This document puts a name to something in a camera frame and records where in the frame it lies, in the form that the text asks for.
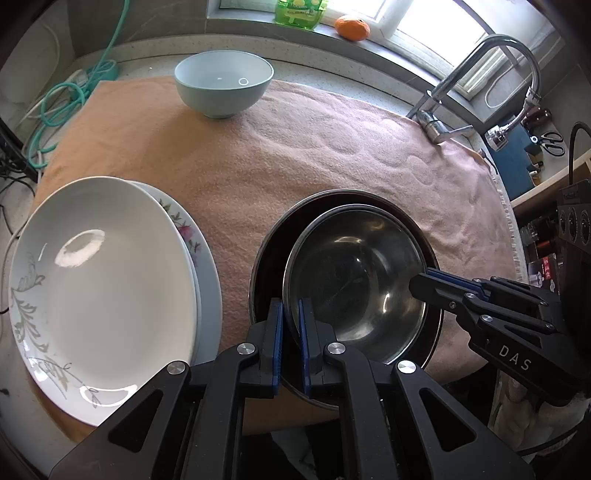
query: wooden shelf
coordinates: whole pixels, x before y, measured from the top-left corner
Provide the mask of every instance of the wooden shelf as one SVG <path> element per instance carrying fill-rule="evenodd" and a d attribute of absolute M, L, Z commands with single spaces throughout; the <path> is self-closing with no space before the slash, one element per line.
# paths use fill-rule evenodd
<path fill-rule="evenodd" d="M 573 162 L 573 182 L 591 180 L 591 148 Z M 537 187 L 511 202 L 516 217 L 541 209 L 556 201 L 558 191 L 569 184 L 569 168 L 565 167 Z"/>

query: faucet handle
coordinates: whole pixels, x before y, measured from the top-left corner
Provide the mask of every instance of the faucet handle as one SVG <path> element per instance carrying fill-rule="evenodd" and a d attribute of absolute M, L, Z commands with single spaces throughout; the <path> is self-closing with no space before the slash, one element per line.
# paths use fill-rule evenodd
<path fill-rule="evenodd" d="M 472 125 L 466 125 L 465 127 L 456 128 L 455 130 L 440 133 L 438 136 L 435 137 L 435 140 L 433 142 L 436 144 L 440 144 L 445 142 L 445 140 L 449 140 L 450 138 L 459 137 L 460 135 L 464 134 L 471 134 L 473 132 L 475 132 L 474 127 Z"/>
<path fill-rule="evenodd" d="M 474 127 L 471 125 L 466 125 L 465 127 L 449 131 L 446 126 L 443 125 L 443 122 L 433 115 L 432 112 L 424 112 L 423 110 L 417 112 L 417 120 L 419 125 L 425 130 L 429 140 L 436 145 L 439 145 L 450 138 L 474 131 Z"/>

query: black container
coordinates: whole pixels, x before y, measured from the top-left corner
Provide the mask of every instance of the black container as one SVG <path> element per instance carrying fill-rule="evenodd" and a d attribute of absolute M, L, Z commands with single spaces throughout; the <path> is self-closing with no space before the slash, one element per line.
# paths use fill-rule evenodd
<path fill-rule="evenodd" d="M 267 319 L 271 299 L 281 298 L 283 274 L 296 240 L 315 218 L 332 208 L 360 203 L 371 205 L 394 215 L 417 241 L 428 267 L 439 268 L 435 253 L 416 223 L 399 207 L 373 193 L 361 190 L 328 190 L 316 193 L 294 205 L 271 228 L 256 255 L 248 292 L 248 313 L 251 323 Z M 431 358 L 443 321 L 443 311 L 426 305 L 425 319 L 419 334 L 399 358 L 412 360 L 422 368 Z M 281 379 L 300 398 L 315 405 L 336 410 L 336 402 L 311 400 L 303 394 L 300 347 L 289 334 L 284 335 Z"/>

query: white plate with floral pattern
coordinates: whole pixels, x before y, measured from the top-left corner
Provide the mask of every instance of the white plate with floral pattern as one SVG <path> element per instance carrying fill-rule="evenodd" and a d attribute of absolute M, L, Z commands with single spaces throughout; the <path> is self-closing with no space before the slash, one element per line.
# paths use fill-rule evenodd
<path fill-rule="evenodd" d="M 76 180 L 33 213 L 10 273 L 18 350 L 43 393 L 99 425 L 162 367 L 190 362 L 197 298 L 170 215 L 113 177 Z"/>
<path fill-rule="evenodd" d="M 205 237 L 187 211 L 170 195 L 152 185 L 139 181 L 131 183 L 148 192 L 164 208 L 187 245 L 195 264 L 201 294 L 201 325 L 191 364 L 214 360 L 222 337 L 222 289 L 216 264 Z"/>

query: green bottle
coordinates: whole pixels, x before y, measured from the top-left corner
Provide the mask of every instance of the green bottle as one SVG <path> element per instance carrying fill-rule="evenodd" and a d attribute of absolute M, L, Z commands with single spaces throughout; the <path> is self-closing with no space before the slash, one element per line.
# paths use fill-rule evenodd
<path fill-rule="evenodd" d="M 275 22 L 312 30 L 322 18 L 328 0 L 278 0 Z"/>

